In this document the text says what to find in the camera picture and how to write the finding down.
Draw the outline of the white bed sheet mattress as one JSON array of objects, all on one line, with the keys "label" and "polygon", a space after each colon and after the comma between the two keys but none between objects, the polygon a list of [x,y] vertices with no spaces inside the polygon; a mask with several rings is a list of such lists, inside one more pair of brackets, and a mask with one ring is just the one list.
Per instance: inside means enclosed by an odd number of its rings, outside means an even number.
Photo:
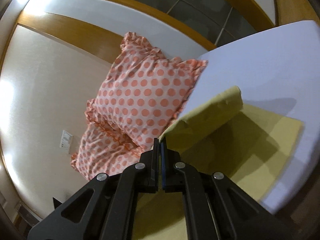
[{"label": "white bed sheet mattress", "polygon": [[202,55],[209,62],[184,113],[231,86],[245,103],[304,123],[291,163],[263,198],[270,212],[303,186],[319,159],[319,25],[299,21],[262,31]]}]

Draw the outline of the lower orange polka dot pillow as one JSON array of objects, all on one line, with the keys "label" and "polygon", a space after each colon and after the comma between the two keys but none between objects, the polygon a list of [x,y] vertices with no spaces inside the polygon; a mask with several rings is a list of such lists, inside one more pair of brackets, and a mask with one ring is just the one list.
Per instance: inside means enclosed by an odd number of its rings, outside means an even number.
[{"label": "lower orange polka dot pillow", "polygon": [[71,156],[71,167],[87,181],[100,173],[113,176],[139,162],[145,150],[108,123],[89,120],[79,149]]}]

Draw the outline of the olive green pants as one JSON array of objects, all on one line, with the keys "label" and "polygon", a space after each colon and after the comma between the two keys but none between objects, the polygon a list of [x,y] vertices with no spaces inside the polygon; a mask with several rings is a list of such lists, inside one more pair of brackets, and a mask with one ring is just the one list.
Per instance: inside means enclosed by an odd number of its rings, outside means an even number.
[{"label": "olive green pants", "polygon": [[[221,172],[256,202],[296,147],[301,121],[244,104],[231,87],[180,117],[162,134],[170,150],[204,174]],[[160,191],[138,202],[134,239],[188,239],[183,196]]]}]

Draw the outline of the upper orange polka dot pillow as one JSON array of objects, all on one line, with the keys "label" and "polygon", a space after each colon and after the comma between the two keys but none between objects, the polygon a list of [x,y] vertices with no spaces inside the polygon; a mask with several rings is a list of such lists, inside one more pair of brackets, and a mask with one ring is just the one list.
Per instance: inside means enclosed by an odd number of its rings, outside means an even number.
[{"label": "upper orange polka dot pillow", "polygon": [[134,32],[125,34],[120,48],[86,113],[148,150],[177,119],[208,62],[169,59]]}]

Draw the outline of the white wall socket plate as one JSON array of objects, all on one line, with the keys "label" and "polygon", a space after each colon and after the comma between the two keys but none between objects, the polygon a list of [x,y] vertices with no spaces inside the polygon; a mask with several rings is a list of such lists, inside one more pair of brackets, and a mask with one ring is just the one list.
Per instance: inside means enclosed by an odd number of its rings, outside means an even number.
[{"label": "white wall socket plate", "polygon": [[71,133],[63,130],[60,139],[60,148],[69,153],[72,145],[73,136]]}]

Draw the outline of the orange polka dot pillow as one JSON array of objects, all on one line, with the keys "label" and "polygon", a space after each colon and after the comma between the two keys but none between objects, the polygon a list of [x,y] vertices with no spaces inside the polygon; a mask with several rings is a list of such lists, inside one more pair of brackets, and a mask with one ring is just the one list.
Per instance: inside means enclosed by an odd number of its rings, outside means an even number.
[{"label": "orange polka dot pillow", "polygon": [[79,149],[71,156],[71,167],[87,181],[100,173],[113,176],[139,162],[145,150],[108,123],[89,120]]},{"label": "orange polka dot pillow", "polygon": [[125,34],[120,48],[86,113],[148,150],[177,119],[208,62],[169,59],[134,32]]}]

